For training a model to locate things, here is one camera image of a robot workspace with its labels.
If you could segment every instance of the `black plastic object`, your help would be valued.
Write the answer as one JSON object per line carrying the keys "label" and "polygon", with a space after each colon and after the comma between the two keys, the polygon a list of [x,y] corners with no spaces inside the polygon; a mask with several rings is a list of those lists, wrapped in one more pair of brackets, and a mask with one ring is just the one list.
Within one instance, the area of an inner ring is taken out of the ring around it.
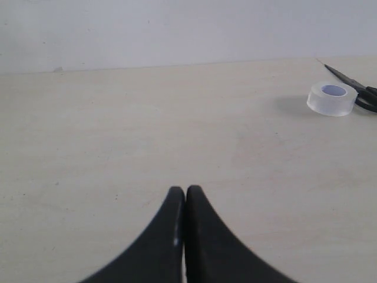
{"label": "black plastic object", "polygon": [[221,221],[200,186],[184,211],[188,283],[294,283],[244,246]]}
{"label": "black plastic object", "polygon": [[118,258],[82,283],[180,283],[184,193],[170,188],[145,231]]}

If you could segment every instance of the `table surface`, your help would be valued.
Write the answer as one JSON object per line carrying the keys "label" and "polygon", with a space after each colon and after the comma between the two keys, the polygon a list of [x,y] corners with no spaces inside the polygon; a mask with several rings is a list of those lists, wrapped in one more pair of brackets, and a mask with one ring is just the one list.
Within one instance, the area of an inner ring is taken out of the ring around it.
{"label": "table surface", "polygon": [[377,278],[377,117],[306,105],[377,57],[0,77],[0,281],[76,282],[118,255],[171,185],[303,283]]}

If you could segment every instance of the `clear tape roll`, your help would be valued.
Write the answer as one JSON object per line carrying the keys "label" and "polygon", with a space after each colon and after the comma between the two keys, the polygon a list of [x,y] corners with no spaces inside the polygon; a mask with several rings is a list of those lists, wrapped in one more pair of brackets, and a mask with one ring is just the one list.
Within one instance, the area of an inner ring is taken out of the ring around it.
{"label": "clear tape roll", "polygon": [[352,111],[357,96],[356,90],[347,84],[322,81],[312,86],[307,105],[323,115],[345,116]]}

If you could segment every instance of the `scissor blade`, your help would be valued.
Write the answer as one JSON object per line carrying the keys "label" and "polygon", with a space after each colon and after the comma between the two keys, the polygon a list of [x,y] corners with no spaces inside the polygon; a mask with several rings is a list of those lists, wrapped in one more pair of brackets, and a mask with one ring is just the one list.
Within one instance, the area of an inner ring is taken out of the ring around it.
{"label": "scissor blade", "polygon": [[337,77],[338,79],[340,79],[343,83],[347,84],[347,85],[350,85],[351,87],[353,87],[355,90],[364,90],[365,89],[365,86],[362,85],[361,83],[347,77],[346,75],[342,74],[341,72],[339,72],[338,70],[328,66],[325,64],[325,67],[334,74],[335,77]]}

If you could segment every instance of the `tape roll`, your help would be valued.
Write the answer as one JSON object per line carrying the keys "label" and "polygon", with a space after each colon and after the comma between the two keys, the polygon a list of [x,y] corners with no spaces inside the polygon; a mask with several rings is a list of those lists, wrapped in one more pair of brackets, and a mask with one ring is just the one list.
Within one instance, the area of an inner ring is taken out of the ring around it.
{"label": "tape roll", "polygon": [[323,115],[345,116],[352,111],[357,96],[356,90],[347,84],[322,81],[312,86],[307,105]]}

